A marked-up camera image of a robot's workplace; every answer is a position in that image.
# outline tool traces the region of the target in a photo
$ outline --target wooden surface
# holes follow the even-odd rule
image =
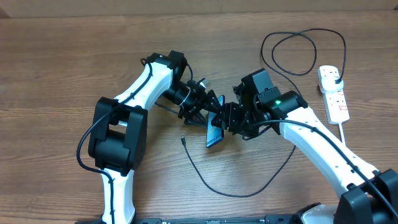
[[[217,95],[236,101],[231,87],[264,66],[261,41],[281,30],[323,27],[344,35],[351,115],[344,125],[347,145],[381,171],[398,170],[396,21],[396,11],[0,20],[0,223],[100,217],[102,180],[79,167],[76,145],[92,122],[97,100],[120,94],[141,74],[140,58],[184,52],[196,79],[206,77]],[[341,40],[327,32],[308,35],[318,48],[315,68],[341,68]],[[268,60],[281,38],[271,37],[266,44]],[[286,69],[303,72],[313,49],[298,37],[282,44],[275,56]],[[281,91],[293,89],[278,74],[270,75]],[[316,69],[291,79],[326,124]],[[336,126],[327,126],[338,135]],[[263,193],[251,198],[216,195],[193,170],[181,135],[206,181],[230,194],[261,188],[293,146],[269,131],[248,142],[226,133],[222,143],[206,149],[204,129],[185,126],[174,114],[154,107],[147,152],[134,177],[139,218],[250,217],[337,202],[328,182],[299,150]],[[86,148],[82,157],[92,166]]]
[[[0,18],[393,10],[398,0],[0,0]]]

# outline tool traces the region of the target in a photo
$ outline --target white cord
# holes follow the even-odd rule
[[[343,125],[341,123],[338,123],[338,129],[340,130],[341,143],[343,143],[343,145],[346,146],[346,139],[344,138]]]

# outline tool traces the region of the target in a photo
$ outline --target beige wall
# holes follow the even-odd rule
[[[0,0],[0,17],[386,10],[398,0]]]

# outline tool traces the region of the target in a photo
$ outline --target white arm segment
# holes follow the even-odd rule
[[[287,116],[286,119],[288,120],[307,123],[318,128],[343,151],[354,165],[359,167],[367,178],[371,179],[374,177],[372,171],[377,169],[344,146],[335,135],[321,124],[310,107],[298,108],[288,113]],[[316,132],[290,123],[280,123],[279,129],[281,135],[300,148],[328,179],[338,198],[340,198],[341,194],[348,191],[348,184],[353,183],[358,186],[364,182],[357,173],[352,173],[352,168],[338,154],[335,148]]]
[[[152,77],[145,84],[144,87],[126,103],[128,106],[140,106],[143,109],[150,110],[156,100],[163,94],[164,91],[170,88],[173,78],[173,71],[156,62],[152,65]],[[115,97],[115,99],[125,100],[132,92],[141,86],[149,74],[149,66],[145,65],[145,69],[141,76],[122,94]],[[127,123],[119,122],[120,125],[127,126]],[[119,172],[110,169],[104,169],[109,173],[113,180],[113,209],[114,209],[114,224],[130,224],[136,209],[132,204],[132,180],[134,171],[130,170],[127,176],[122,177]],[[111,217],[111,186],[109,179],[102,175],[104,182],[104,199],[105,211],[102,216],[102,221],[107,224],[112,224]]]

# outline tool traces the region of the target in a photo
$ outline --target power strip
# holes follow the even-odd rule
[[[322,97],[325,104],[328,123],[338,124],[340,129],[341,142],[345,145],[342,124],[345,121],[349,120],[346,98],[344,96],[342,86],[335,85],[334,83],[329,83],[334,82],[334,79],[338,77],[338,75],[338,69],[330,65],[324,65],[318,69],[318,77],[321,91],[322,84],[323,86],[328,85],[336,87],[334,90],[330,88],[329,91],[326,93],[324,93],[325,91],[322,91]]]

